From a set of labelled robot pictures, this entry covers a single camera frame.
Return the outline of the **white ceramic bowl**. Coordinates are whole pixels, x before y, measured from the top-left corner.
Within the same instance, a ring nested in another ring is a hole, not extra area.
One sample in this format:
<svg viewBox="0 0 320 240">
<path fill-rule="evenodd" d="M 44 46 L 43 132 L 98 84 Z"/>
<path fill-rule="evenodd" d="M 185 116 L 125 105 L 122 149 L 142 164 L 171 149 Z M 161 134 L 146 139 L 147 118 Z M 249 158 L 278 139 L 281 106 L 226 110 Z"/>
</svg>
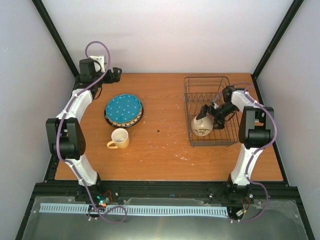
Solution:
<svg viewBox="0 0 320 240">
<path fill-rule="evenodd" d="M 204 137 L 211 133 L 214 128 L 213 120 L 210 116 L 197 119 L 195 116 L 191 121 L 191 131 L 198 137 Z"/>
</svg>

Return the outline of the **black wire dish rack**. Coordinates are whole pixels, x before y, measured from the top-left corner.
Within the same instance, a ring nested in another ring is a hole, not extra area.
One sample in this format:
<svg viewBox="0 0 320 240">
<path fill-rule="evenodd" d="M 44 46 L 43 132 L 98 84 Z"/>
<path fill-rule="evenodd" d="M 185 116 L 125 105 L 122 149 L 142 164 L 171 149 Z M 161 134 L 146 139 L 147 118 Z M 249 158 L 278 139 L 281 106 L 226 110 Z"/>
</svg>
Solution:
<svg viewBox="0 0 320 240">
<path fill-rule="evenodd" d="M 226 76 L 187 76 L 184 78 L 184 109 L 190 145 L 199 146 L 231 146 L 239 142 L 239 111 L 233 111 L 225 118 L 223 129 L 213 129 L 207 135 L 197 136 L 192 132 L 192 120 L 203 105 L 210 105 L 216 100 L 217 105 L 224 103 L 222 90 L 230 85 Z"/>
</svg>

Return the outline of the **teal polka dot plate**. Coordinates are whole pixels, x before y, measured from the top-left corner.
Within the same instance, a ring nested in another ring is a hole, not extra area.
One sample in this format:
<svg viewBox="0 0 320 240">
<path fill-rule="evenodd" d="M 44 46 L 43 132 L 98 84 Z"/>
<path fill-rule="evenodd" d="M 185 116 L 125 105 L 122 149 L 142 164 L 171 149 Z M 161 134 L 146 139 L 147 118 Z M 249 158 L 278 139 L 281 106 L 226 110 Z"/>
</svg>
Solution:
<svg viewBox="0 0 320 240">
<path fill-rule="evenodd" d="M 114 123 L 128 123 L 138 117 L 142 104 L 134 94 L 121 94 L 113 97 L 105 107 L 105 118 Z"/>
</svg>

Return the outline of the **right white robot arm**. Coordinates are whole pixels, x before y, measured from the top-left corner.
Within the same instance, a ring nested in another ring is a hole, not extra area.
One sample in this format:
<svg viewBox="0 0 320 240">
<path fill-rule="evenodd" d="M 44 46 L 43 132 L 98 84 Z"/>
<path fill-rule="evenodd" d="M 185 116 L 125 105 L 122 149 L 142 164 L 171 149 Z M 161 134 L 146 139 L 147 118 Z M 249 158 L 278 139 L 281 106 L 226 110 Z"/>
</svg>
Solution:
<svg viewBox="0 0 320 240">
<path fill-rule="evenodd" d="M 240 153 L 223 190 L 225 200 L 235 203 L 249 195 L 256 162 L 263 150 L 274 143 L 278 132 L 274 109 L 258 103 L 247 88 L 229 85 L 218 96 L 223 97 L 223 104 L 218 105 L 213 100 L 210 105 L 203 105 L 191 120 L 191 131 L 204 137 L 214 129 L 224 129 L 227 116 L 241 112 L 238 128 Z"/>
</svg>

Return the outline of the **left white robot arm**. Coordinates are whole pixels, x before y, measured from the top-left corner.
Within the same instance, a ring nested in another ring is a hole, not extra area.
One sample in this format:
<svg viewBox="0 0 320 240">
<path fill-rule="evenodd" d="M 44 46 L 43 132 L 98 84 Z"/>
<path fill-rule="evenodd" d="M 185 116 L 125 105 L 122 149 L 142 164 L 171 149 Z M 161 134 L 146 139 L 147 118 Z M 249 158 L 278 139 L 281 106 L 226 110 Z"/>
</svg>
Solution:
<svg viewBox="0 0 320 240">
<path fill-rule="evenodd" d="M 99 174 L 86 157 L 86 140 L 80 121 L 99 88 L 121 79 L 121 68 L 106 70 L 104 63 L 102 56 L 79 61 L 80 73 L 75 77 L 69 101 L 61 113 L 45 123 L 50 153 L 70 167 L 78 184 L 88 187 L 86 195 L 95 202 L 103 198 L 104 188 L 97 184 Z"/>
</svg>

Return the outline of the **yellow plate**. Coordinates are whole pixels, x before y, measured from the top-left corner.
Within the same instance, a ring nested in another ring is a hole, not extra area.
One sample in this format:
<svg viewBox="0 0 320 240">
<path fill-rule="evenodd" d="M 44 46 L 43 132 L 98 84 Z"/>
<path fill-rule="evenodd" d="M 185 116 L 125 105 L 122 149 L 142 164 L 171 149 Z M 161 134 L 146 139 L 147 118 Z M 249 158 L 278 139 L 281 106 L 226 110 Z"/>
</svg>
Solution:
<svg viewBox="0 0 320 240">
<path fill-rule="evenodd" d="M 120 122 L 117 122 L 117 121 L 112 121 L 112 120 L 110 120 L 108 117 L 105 119 L 106 121 L 109 121 L 111 124 L 113 124 L 113 125 L 117 125 L 117 126 L 129 126 L 129 125 L 134 125 L 136 122 L 138 122 L 140 119 L 141 119 L 141 117 L 143 116 L 143 113 L 144 113 L 144 108 L 143 108 L 143 106 L 141 107 L 141 109 L 140 109 L 140 112 L 139 112 L 139 114 L 134 118 L 134 119 L 132 119 L 132 120 L 127 120 L 127 121 L 125 121 L 125 122 L 122 122 L 122 123 L 120 123 Z"/>
</svg>

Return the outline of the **black rimmed striped plate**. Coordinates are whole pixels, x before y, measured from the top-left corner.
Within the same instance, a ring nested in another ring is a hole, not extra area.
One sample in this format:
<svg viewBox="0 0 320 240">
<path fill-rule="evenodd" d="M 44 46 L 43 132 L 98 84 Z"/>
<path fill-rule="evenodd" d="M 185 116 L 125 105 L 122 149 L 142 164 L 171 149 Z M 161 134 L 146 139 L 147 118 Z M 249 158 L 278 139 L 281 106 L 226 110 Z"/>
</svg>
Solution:
<svg viewBox="0 0 320 240">
<path fill-rule="evenodd" d="M 114 128 L 129 128 L 129 127 L 132 127 L 134 125 L 136 125 L 143 117 L 143 114 L 144 114 L 144 106 L 143 104 L 141 103 L 141 109 L 140 109 L 140 112 L 139 114 L 137 115 L 137 117 L 135 119 L 133 119 L 132 121 L 130 122 L 125 122 L 125 123 L 118 123 L 118 122 L 113 122 L 111 121 L 108 117 L 107 117 L 107 114 L 106 114 L 106 111 L 104 111 L 104 118 L 105 118 L 105 121 L 112 127 Z"/>
</svg>

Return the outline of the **yellow mug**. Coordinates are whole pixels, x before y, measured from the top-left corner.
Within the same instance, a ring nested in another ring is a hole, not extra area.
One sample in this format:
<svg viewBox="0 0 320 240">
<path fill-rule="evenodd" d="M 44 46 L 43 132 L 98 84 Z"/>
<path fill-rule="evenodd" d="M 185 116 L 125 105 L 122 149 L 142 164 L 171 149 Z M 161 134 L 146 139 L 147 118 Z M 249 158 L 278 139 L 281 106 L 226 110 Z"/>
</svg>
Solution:
<svg viewBox="0 0 320 240">
<path fill-rule="evenodd" d="M 117 128 L 111 133 L 111 141 L 107 143 L 108 149 L 126 149 L 130 144 L 129 133 L 124 128 Z"/>
</svg>

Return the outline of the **right controller board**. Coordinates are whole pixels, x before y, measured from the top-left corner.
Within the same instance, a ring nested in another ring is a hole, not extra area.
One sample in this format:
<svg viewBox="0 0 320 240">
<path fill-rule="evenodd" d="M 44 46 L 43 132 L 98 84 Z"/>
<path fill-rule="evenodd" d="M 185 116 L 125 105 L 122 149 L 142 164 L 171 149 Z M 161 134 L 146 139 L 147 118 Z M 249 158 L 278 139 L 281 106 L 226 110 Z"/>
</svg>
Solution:
<svg viewBox="0 0 320 240">
<path fill-rule="evenodd" d="M 242 208 L 236 212 L 236 217 L 238 219 L 241 219 L 249 210 L 249 207 L 251 205 L 251 200 L 249 197 L 246 196 L 244 199 L 240 199 L 240 203 Z"/>
</svg>

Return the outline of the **controller board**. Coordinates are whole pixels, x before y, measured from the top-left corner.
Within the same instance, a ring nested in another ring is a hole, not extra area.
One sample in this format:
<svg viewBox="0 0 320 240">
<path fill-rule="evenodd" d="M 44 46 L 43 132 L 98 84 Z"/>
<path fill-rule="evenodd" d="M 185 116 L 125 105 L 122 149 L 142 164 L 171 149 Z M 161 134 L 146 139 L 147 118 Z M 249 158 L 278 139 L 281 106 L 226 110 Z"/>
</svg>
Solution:
<svg viewBox="0 0 320 240">
<path fill-rule="evenodd" d="M 113 196 L 110 190 L 107 190 L 103 194 L 99 194 L 96 198 L 98 199 L 98 205 L 101 207 L 106 207 L 113 203 Z"/>
<path fill-rule="evenodd" d="M 246 196 L 244 199 L 240 199 L 240 203 L 242 208 L 236 212 L 236 217 L 238 219 L 241 219 L 249 210 L 249 207 L 251 205 L 251 200 L 249 197 Z"/>
</svg>

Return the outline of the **left controller board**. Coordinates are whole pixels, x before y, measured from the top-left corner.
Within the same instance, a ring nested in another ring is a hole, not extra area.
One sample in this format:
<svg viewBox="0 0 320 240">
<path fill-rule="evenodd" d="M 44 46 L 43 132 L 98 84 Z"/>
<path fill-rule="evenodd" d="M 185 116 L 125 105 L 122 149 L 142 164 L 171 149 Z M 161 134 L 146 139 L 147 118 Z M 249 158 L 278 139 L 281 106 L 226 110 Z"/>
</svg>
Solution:
<svg viewBox="0 0 320 240">
<path fill-rule="evenodd" d="M 110 190 L 107 190 L 103 194 L 99 194 L 96 198 L 98 199 L 98 205 L 101 207 L 106 207 L 113 203 L 113 196 Z"/>
</svg>

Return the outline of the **black aluminium frame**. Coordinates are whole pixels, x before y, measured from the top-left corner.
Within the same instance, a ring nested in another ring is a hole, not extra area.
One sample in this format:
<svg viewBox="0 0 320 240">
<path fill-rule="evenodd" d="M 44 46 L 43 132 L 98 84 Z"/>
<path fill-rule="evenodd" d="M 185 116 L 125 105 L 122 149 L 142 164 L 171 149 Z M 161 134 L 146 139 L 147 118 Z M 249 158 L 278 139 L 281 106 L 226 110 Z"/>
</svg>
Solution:
<svg viewBox="0 0 320 240">
<path fill-rule="evenodd" d="M 294 0 L 285 16 L 283 17 L 279 27 L 277 28 L 274 36 L 272 37 L 268 47 L 266 48 L 263 56 L 257 64 L 254 72 L 250 75 L 250 79 L 253 81 L 254 91 L 257 94 L 258 101 L 263 102 L 261 91 L 259 89 L 257 79 L 260 73 L 263 71 L 265 65 L 270 59 L 273 51 L 276 49 L 278 43 L 285 34 L 287 28 L 291 24 L 298 10 L 300 9 L 303 1 Z M 55 44 L 62 53 L 64 60 L 70 68 L 73 75 L 78 73 L 76 66 L 71 59 L 71 56 L 60 36 L 56 26 L 54 25 L 44 3 L 41 0 L 34 0 L 33 5 L 42 18 L 46 28 L 49 30 Z M 289 184 L 282 158 L 279 153 L 279 149 L 276 143 L 272 145 L 277 163 L 282 175 L 282 181 L 264 181 L 263 184 L 266 187 L 268 193 L 272 199 L 275 200 L 295 200 L 297 205 L 299 218 L 302 221 L 302 226 L 305 231 L 306 237 L 309 240 L 313 240 L 314 234 L 310 226 L 305 208 L 302 203 L 302 199 L 299 190 L 296 186 Z M 35 204 L 36 198 L 39 197 L 75 197 L 76 200 L 89 200 L 87 193 L 85 193 L 84 187 L 80 187 L 74 180 L 55 180 L 59 163 L 55 156 L 52 156 L 49 160 L 49 164 L 43 179 L 43 182 L 37 183 L 32 191 L 28 206 L 26 208 L 24 217 L 22 219 L 20 228 L 16 235 L 16 239 L 27 239 L 27 230 L 31 228 L 33 216 L 32 207 Z M 203 200 L 206 203 L 217 203 L 218 199 L 212 194 L 214 190 L 220 190 L 225 187 L 222 181 L 123 181 L 123 180 L 102 180 L 100 181 L 101 187 L 115 187 L 120 190 L 120 196 L 118 199 L 124 200 L 128 198 L 146 198 L 152 199 L 195 199 Z"/>
</svg>

